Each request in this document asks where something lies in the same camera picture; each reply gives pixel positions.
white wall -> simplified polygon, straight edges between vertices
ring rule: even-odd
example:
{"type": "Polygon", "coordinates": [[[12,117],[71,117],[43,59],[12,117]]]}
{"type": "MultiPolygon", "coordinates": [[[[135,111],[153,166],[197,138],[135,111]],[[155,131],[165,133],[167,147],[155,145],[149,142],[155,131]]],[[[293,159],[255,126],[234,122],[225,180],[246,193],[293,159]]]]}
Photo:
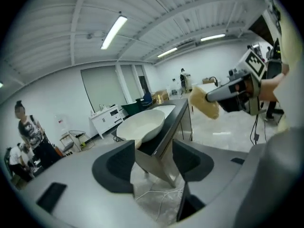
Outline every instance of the white wall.
{"type": "Polygon", "coordinates": [[[143,74],[147,80],[147,85],[150,92],[153,93],[158,90],[166,89],[166,85],[164,84],[165,81],[160,78],[156,66],[145,64],[142,67],[143,74]]]}
{"type": "MultiPolygon", "coordinates": [[[[85,131],[89,137],[98,134],[89,119],[92,107],[80,71],[104,66],[109,65],[94,63],[53,73],[26,86],[1,104],[0,154],[3,156],[7,147],[22,141],[18,132],[18,119],[14,115],[17,100],[22,100],[27,115],[37,117],[51,143],[59,148],[63,147],[59,140],[62,132],[56,122],[56,115],[63,117],[69,130],[85,131]]],[[[153,79],[153,69],[148,68],[147,72],[147,76],[153,79]]]]}
{"type": "Polygon", "coordinates": [[[180,72],[184,68],[191,75],[191,83],[202,84],[203,78],[215,76],[222,83],[227,81],[228,71],[234,68],[247,45],[252,42],[234,42],[199,49],[156,66],[157,75],[165,88],[180,88],[180,72]]]}

black pants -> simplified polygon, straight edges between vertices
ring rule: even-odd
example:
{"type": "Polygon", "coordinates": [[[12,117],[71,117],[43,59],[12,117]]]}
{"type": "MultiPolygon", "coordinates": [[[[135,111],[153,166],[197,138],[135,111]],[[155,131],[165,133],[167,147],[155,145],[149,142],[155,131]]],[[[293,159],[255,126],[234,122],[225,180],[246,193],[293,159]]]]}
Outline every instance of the black pants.
{"type": "Polygon", "coordinates": [[[276,105],[276,101],[271,101],[269,102],[269,106],[266,112],[266,117],[272,117],[272,113],[274,112],[275,106],[276,105]]]}
{"type": "Polygon", "coordinates": [[[186,81],[185,80],[181,81],[181,87],[186,88],[186,81]]]}
{"type": "Polygon", "coordinates": [[[44,169],[61,159],[61,156],[57,154],[53,146],[46,139],[33,149],[33,153],[40,159],[44,169]]]}
{"type": "Polygon", "coordinates": [[[10,169],[18,176],[20,176],[24,181],[29,182],[32,180],[31,176],[22,168],[21,164],[10,165],[10,169]]]}

black cable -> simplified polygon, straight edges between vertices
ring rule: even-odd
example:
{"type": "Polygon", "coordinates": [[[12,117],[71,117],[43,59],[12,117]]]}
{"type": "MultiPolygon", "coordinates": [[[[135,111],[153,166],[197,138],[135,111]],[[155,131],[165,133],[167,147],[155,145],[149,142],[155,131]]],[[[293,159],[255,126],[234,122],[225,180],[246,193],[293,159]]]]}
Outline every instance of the black cable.
{"type": "Polygon", "coordinates": [[[265,136],[265,141],[267,142],[267,139],[266,139],[266,124],[265,124],[265,120],[264,120],[264,136],[265,136]]]}
{"type": "Polygon", "coordinates": [[[255,128],[255,144],[257,143],[256,141],[256,135],[257,135],[257,122],[258,122],[258,115],[256,115],[256,128],[255,128]]]}
{"type": "Polygon", "coordinates": [[[250,141],[251,141],[251,142],[252,142],[252,140],[251,140],[251,135],[252,135],[252,132],[253,132],[253,129],[254,129],[255,125],[257,124],[257,118],[258,118],[258,115],[256,115],[255,123],[253,124],[252,129],[251,129],[251,133],[250,133],[250,141]]]}

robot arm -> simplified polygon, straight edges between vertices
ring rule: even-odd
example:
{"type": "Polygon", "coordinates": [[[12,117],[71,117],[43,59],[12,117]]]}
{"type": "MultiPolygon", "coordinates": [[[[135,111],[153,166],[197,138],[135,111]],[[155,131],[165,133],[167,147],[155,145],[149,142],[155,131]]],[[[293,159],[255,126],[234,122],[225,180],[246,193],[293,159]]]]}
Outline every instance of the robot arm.
{"type": "Polygon", "coordinates": [[[256,115],[260,110],[258,95],[266,65],[249,49],[240,59],[237,67],[240,68],[238,71],[229,71],[229,82],[206,94],[206,100],[217,101],[227,112],[243,110],[256,115]],[[246,81],[252,83],[252,94],[246,91],[246,81]]]}

white cable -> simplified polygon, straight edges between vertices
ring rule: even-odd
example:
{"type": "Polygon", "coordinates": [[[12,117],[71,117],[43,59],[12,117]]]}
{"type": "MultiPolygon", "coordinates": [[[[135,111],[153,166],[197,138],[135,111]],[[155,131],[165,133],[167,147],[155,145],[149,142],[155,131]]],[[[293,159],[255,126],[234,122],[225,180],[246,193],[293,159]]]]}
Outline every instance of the white cable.
{"type": "Polygon", "coordinates": [[[182,191],[179,191],[178,196],[180,199],[182,199],[182,196],[180,197],[180,193],[183,193],[182,191]]]}
{"type": "Polygon", "coordinates": [[[159,218],[159,216],[160,216],[160,214],[161,214],[161,207],[162,207],[162,202],[163,202],[163,200],[164,200],[164,198],[169,194],[169,193],[173,193],[173,192],[178,192],[178,193],[183,193],[183,191],[181,191],[183,188],[180,188],[180,189],[177,189],[177,190],[174,190],[174,191],[171,191],[171,192],[167,192],[164,196],[163,196],[163,198],[162,198],[162,201],[161,201],[161,204],[160,204],[160,207],[159,207],[159,209],[158,209],[158,215],[157,215],[157,218],[156,218],[156,220],[159,218]]]}
{"type": "Polygon", "coordinates": [[[143,195],[139,196],[138,198],[136,198],[135,200],[138,200],[139,198],[141,198],[142,196],[144,196],[145,194],[147,194],[148,192],[166,192],[166,193],[171,193],[171,192],[176,192],[176,191],[180,191],[181,189],[183,188],[180,188],[180,189],[176,189],[176,190],[173,190],[173,191],[154,191],[154,190],[149,190],[147,192],[145,192],[143,195]]]}

